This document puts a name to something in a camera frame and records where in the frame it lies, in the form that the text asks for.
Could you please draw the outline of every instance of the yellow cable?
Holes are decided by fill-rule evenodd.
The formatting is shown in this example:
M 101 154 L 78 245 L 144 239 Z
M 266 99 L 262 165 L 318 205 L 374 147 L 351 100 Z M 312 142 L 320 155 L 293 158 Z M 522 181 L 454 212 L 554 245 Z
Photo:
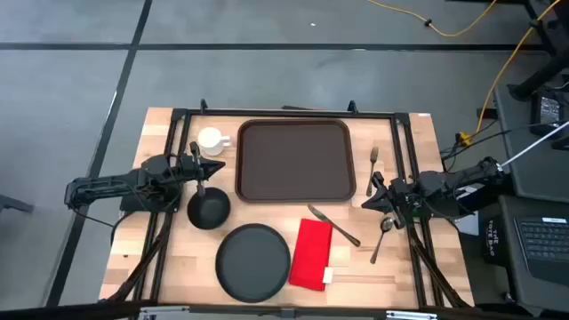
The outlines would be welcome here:
M 370 2 L 370 3 L 372 3 L 372 4 L 378 5 L 378 6 L 382 7 L 382 8 L 390 9 L 390 10 L 397 11 L 397 12 L 401 12 L 401 13 L 411 14 L 412 16 L 414 16 L 415 18 L 417 18 L 417 19 L 419 19 L 419 20 L 421 20 L 421 21 L 423 21 L 423 22 L 427 22 L 427 21 L 428 21 L 427 19 L 423 18 L 422 16 L 420 16 L 418 13 L 415 13 L 415 12 L 410 12 L 410 11 L 408 11 L 408 10 L 401 9 L 401 8 L 397 8 L 397 7 L 394 7 L 394 6 L 391 6 L 391 5 L 387 5 L 387 4 L 380 4 L 380 3 L 375 2 L 375 1 L 373 1 L 373 0 L 367 0 L 367 1 Z M 484 12 L 482 12 L 482 14 L 480 14 L 480 15 L 478 16 L 478 18 L 476 18 L 472 23 L 470 23 L 470 25 L 469 25 L 467 28 L 464 28 L 463 30 L 461 30 L 461 31 L 459 31 L 459 32 L 457 32 L 457 33 L 454 33 L 454 34 L 447 34 L 447 33 L 445 33 L 445 32 L 440 31 L 439 29 L 437 29 L 437 27 L 435 27 L 432 23 L 429 23 L 429 27 L 432 28 L 433 30 L 435 30 L 435 32 L 437 32 L 437 33 L 438 33 L 439 35 L 441 35 L 441 36 L 447 36 L 447 37 L 460 36 L 460 35 L 462 35 L 463 33 L 469 31 L 470 29 L 472 29 L 472 27 L 474 27 L 474 25 L 476 25 L 476 24 L 480 21 L 480 19 L 482 19 L 482 18 L 490 11 L 490 9 L 492 9 L 492 7 L 496 4 L 497 1 L 498 1 L 498 0 L 493 0 L 492 3 L 491 3 L 490 5 L 488 5 L 488 7 L 486 8 L 486 10 L 484 10 Z
M 558 4 L 559 2 L 561 2 L 561 0 L 556 0 L 553 4 L 551 4 L 547 9 L 545 9 L 545 11 L 537 18 L 537 21 L 540 21 L 541 19 L 543 19 L 543 17 L 551 10 L 553 9 L 554 6 L 556 6 L 556 4 Z M 498 82 L 500 81 L 500 78 L 502 76 L 502 74 L 504 73 L 504 70 L 506 70 L 506 67 L 508 66 L 508 64 L 514 59 L 514 57 L 516 56 L 517 51 L 519 50 L 519 48 L 522 46 L 522 44 L 524 43 L 525 39 L 532 33 L 533 31 L 533 27 L 530 27 L 527 32 L 525 32 L 525 35 L 522 37 L 522 40 L 520 40 L 520 42 L 517 44 L 516 49 L 512 52 L 512 55 L 509 56 L 508 60 L 506 61 L 506 63 L 504 64 L 504 66 L 501 68 L 500 72 L 498 73 L 498 75 L 496 76 L 496 78 L 494 79 L 494 82 L 492 83 L 492 87 L 490 88 L 490 91 L 488 92 L 488 94 L 486 95 L 486 100 L 484 101 L 484 106 L 482 107 L 482 112 L 480 112 L 480 117 L 478 118 L 478 127 L 477 127 L 477 133 L 480 132 L 480 127 L 482 126 L 482 118 L 484 116 L 484 112 L 486 110 L 486 108 L 488 107 L 488 102 L 490 102 L 490 97 L 492 96 L 492 92 L 494 91 L 494 88 L 496 87 L 496 84 L 498 84 Z

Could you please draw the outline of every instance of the wooden tabletop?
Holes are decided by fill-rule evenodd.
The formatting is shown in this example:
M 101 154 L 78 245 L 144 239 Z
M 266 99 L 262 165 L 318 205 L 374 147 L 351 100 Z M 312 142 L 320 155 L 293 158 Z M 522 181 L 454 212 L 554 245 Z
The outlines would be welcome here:
M 134 167 L 150 156 L 164 152 L 170 123 L 171 108 L 150 108 L 142 128 Z M 417 160 L 421 171 L 441 171 L 441 161 L 433 124 L 428 114 L 410 114 Z M 175 213 L 172 233 L 164 264 L 159 302 L 176 304 L 242 305 L 220 287 L 215 275 L 215 254 L 221 240 L 234 228 L 246 223 L 263 223 L 278 231 L 294 253 L 301 218 L 314 219 L 307 204 L 248 204 L 235 194 L 236 134 L 239 126 L 252 119 L 244 116 L 192 116 L 188 143 L 196 140 L 199 131 L 214 126 L 232 139 L 232 146 L 219 156 L 208 157 L 226 162 L 226 166 L 205 183 L 228 193 L 231 213 L 228 220 L 214 230 L 200 230 L 188 220 L 187 203 L 196 192 L 196 183 L 186 183 L 180 209 Z M 354 158 L 357 190 L 347 202 L 314 204 L 336 224 L 361 241 L 356 248 L 340 233 L 333 232 L 329 266 L 333 282 L 324 292 L 314 292 L 288 283 L 273 298 L 259 305 L 334 307 L 334 308 L 417 308 L 409 246 L 404 230 L 388 232 L 381 244 L 376 264 L 370 264 L 374 246 L 380 236 L 383 213 L 362 209 L 368 197 L 365 189 L 370 174 L 370 151 L 380 148 L 375 171 L 381 171 L 385 181 L 397 177 L 395 152 L 388 120 L 343 119 L 348 126 Z M 399 128 L 403 143 L 405 172 L 411 172 L 406 154 L 405 133 Z M 180 129 L 174 146 L 178 145 Z M 108 259 L 107 272 L 100 296 L 106 298 L 118 289 L 140 259 L 148 225 L 148 212 L 137 212 L 126 219 L 116 232 Z M 437 265 L 460 296 L 472 304 L 461 244 L 455 229 L 445 220 L 432 219 L 431 234 Z M 154 266 L 148 269 L 144 297 L 149 296 Z M 429 272 L 423 266 L 428 301 L 432 304 Z

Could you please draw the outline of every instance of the fork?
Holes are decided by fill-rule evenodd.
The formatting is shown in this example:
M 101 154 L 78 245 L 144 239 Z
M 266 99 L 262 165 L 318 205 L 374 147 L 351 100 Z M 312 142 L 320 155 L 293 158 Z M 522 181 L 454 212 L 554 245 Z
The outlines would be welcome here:
M 380 151 L 380 148 L 377 146 L 374 146 L 372 148 L 372 153 L 370 154 L 370 162 L 372 162 L 372 173 L 370 173 L 370 181 L 367 184 L 367 190 L 365 191 L 365 195 L 366 196 L 371 196 L 372 195 L 372 177 L 373 177 L 373 166 L 375 165 L 375 162 L 377 162 L 377 154 Z

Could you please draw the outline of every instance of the red napkin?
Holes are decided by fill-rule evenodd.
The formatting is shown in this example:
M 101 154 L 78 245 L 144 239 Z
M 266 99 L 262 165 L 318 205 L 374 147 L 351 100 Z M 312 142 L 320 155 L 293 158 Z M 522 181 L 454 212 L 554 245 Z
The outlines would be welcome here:
M 324 270 L 328 267 L 332 225 L 321 221 L 301 220 L 299 237 L 294 249 L 293 267 L 289 283 L 323 291 Z

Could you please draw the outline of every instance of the brown serving tray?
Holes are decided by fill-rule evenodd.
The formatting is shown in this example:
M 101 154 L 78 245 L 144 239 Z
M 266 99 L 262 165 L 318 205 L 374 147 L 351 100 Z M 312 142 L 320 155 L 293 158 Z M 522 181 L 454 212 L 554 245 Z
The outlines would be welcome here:
M 356 192 L 349 128 L 334 119 L 250 120 L 237 134 L 246 202 L 346 201 Z

